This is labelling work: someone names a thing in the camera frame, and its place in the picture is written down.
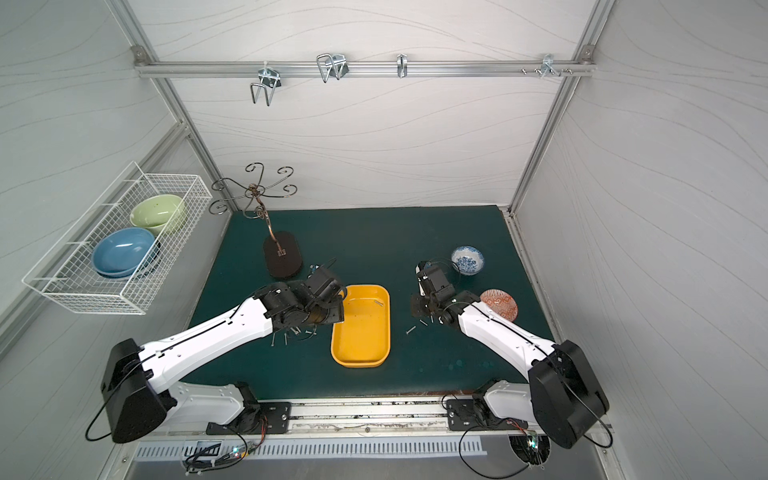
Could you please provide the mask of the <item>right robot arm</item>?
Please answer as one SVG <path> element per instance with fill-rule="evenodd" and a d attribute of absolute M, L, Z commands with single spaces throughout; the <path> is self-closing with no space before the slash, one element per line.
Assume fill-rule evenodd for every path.
<path fill-rule="evenodd" d="M 480 401 L 493 416 L 532 422 L 557 445 L 571 448 L 608 413 L 607 395 L 579 345 L 555 343 L 504 319 L 474 293 L 457 291 L 435 264 L 419 263 L 415 276 L 413 316 L 485 345 L 527 381 L 526 388 L 497 380 L 484 389 Z"/>

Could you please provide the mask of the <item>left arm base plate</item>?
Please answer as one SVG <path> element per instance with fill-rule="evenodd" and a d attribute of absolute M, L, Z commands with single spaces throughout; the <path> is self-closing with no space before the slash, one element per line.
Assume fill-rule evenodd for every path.
<path fill-rule="evenodd" d="M 246 405 L 226 424 L 209 422 L 206 435 L 268 435 L 285 434 L 291 413 L 290 402 L 265 402 Z"/>

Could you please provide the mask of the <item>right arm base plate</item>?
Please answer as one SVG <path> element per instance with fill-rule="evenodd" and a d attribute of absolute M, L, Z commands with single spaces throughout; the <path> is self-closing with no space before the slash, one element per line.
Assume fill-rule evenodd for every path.
<path fill-rule="evenodd" d="M 497 417 L 482 400 L 451 398 L 441 403 L 447 413 L 448 428 L 451 431 L 522 431 L 529 427 L 524 420 Z"/>

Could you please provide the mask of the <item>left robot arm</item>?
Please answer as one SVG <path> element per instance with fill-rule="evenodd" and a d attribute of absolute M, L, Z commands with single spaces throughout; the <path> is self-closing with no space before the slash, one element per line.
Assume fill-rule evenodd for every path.
<path fill-rule="evenodd" d="M 184 377 L 274 333 L 343 321 L 347 293 L 339 278 L 320 266 L 305 280 L 261 287 L 230 310 L 164 339 L 117 343 L 100 386 L 107 438 L 126 444 L 160 427 L 200 424 L 213 434 L 265 430 L 266 416 L 247 383 L 197 385 Z"/>

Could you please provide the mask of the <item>yellow plastic storage box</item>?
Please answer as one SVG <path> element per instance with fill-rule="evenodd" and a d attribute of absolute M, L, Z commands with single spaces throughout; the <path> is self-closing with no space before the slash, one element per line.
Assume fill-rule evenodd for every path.
<path fill-rule="evenodd" d="M 381 366 L 391 350 L 389 292 L 380 285 L 350 285 L 343 313 L 344 319 L 332 332 L 334 361 L 351 369 Z"/>

